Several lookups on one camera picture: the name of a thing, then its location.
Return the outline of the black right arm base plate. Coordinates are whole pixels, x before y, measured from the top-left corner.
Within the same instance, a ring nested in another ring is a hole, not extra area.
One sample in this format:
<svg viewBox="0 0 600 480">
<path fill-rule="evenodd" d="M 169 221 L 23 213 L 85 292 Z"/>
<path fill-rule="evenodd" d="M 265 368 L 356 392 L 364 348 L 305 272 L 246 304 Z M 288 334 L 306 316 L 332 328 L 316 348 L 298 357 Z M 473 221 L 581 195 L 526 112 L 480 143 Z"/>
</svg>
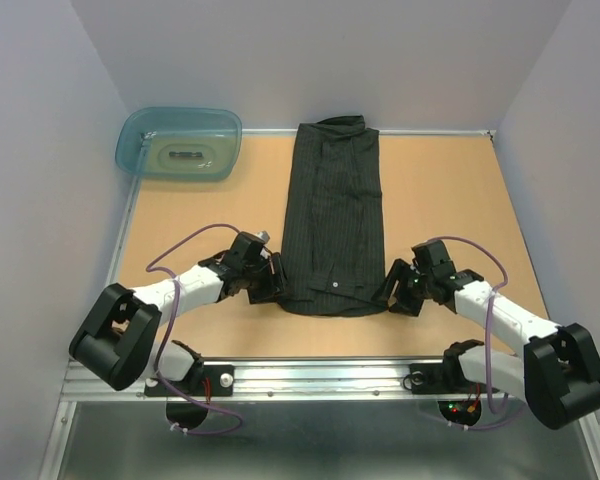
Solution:
<svg viewBox="0 0 600 480">
<path fill-rule="evenodd" d="M 444 395 L 460 393 L 458 386 L 454 385 L 444 376 L 441 362 L 417 362 L 409 367 L 408 383 L 414 395 Z"/>
</svg>

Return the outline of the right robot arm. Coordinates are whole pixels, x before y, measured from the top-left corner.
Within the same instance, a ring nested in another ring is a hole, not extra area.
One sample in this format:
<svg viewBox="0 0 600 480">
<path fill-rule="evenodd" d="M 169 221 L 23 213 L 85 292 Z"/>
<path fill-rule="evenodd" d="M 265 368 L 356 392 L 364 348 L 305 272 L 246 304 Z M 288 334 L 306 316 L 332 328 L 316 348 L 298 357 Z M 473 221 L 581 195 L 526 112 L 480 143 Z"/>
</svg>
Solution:
<svg viewBox="0 0 600 480">
<path fill-rule="evenodd" d="M 439 404 L 448 422 L 467 429 L 479 419 L 480 401 L 496 393 L 523 401 L 552 430 L 599 410 L 600 356 L 590 332 L 541 318 L 477 272 L 457 269 L 446 240 L 414 246 L 411 262 L 395 260 L 373 298 L 412 317 L 435 302 L 483 327 L 485 336 L 453 343 L 437 363 L 413 365 L 404 388 L 415 395 L 473 394 L 467 402 Z"/>
</svg>

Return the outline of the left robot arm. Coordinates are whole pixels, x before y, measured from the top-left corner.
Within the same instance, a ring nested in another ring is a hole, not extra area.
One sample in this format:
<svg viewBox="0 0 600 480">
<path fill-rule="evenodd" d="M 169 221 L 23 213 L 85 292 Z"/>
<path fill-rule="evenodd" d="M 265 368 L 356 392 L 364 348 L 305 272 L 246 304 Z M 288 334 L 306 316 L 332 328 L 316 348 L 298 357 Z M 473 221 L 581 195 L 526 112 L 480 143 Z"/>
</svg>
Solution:
<svg viewBox="0 0 600 480">
<path fill-rule="evenodd" d="M 202 384 L 200 355 L 177 341 L 161 347 L 158 329 L 241 291 L 251 304 L 276 302 L 286 292 L 280 254 L 270 253 L 263 238 L 247 232 L 238 233 L 229 249 L 179 275 L 132 289 L 107 286 L 74 335 L 69 355 L 116 391 L 163 377 L 179 393 L 193 393 Z"/>
</svg>

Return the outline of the black pinstriped long sleeve shirt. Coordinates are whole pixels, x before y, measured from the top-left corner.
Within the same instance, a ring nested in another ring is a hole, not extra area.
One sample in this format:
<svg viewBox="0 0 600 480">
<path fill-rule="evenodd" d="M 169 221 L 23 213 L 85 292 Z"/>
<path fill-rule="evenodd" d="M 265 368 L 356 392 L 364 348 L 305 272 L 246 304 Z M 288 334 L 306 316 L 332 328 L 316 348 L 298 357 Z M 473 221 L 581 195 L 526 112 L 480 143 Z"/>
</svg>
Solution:
<svg viewBox="0 0 600 480">
<path fill-rule="evenodd" d="M 299 125 L 281 259 L 280 307 L 305 316 L 362 317 L 388 306 L 379 133 L 361 115 Z"/>
</svg>

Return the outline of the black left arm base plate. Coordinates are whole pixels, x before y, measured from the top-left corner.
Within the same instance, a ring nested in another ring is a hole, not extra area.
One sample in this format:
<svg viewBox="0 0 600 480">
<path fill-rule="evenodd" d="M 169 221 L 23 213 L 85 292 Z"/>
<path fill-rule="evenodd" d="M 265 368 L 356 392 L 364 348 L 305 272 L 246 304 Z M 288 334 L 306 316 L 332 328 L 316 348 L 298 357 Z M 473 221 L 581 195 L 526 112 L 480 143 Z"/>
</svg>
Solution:
<svg viewBox="0 0 600 480">
<path fill-rule="evenodd" d="M 228 363 L 196 362 L 181 380 L 169 383 L 191 397 L 231 397 L 235 380 L 235 366 Z"/>
</svg>

